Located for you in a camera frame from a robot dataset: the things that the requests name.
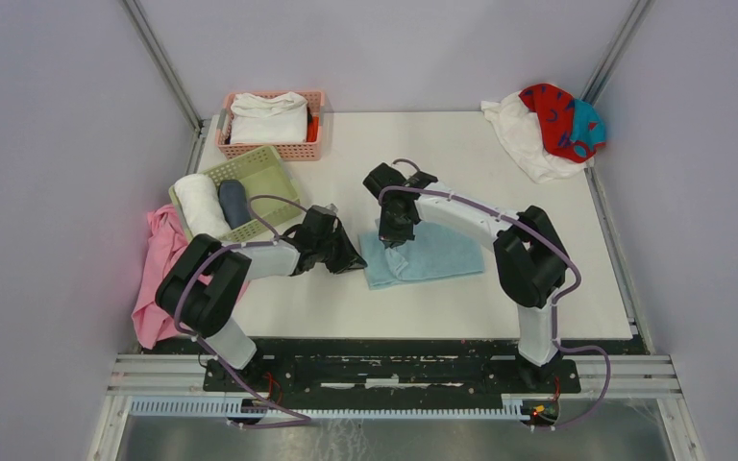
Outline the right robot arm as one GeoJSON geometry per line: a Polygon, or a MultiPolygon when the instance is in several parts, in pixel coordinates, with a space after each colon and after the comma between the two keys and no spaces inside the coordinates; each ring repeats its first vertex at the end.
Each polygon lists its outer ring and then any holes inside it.
{"type": "Polygon", "coordinates": [[[501,211],[458,194],[434,175],[405,177],[386,163],[363,185],[381,207],[378,239],[385,250],[410,249],[417,228],[435,224],[492,253],[499,284],[518,307],[517,380],[530,392],[550,385],[561,356],[554,307],[564,294],[566,272],[575,266],[547,213],[538,206],[501,211]]]}

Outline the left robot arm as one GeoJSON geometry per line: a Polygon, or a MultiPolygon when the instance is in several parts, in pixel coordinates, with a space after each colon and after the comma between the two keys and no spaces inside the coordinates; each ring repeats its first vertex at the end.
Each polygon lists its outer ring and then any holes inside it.
{"type": "Polygon", "coordinates": [[[336,212],[311,206],[301,223],[271,240],[225,243],[208,234],[194,236],[157,288],[155,304],[175,328],[196,336],[228,364],[231,383],[250,391],[261,384],[264,367],[254,358],[255,342],[233,319],[244,285],[300,276],[319,264],[334,275],[368,267],[336,212]]]}

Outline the light blue towel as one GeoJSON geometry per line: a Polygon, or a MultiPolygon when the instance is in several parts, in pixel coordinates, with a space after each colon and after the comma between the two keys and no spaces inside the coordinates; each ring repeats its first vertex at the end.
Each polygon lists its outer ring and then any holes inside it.
{"type": "Polygon", "coordinates": [[[395,248],[386,248],[376,230],[358,236],[370,289],[454,279],[485,270],[481,246],[468,236],[429,222],[416,225],[414,236],[395,248]]]}

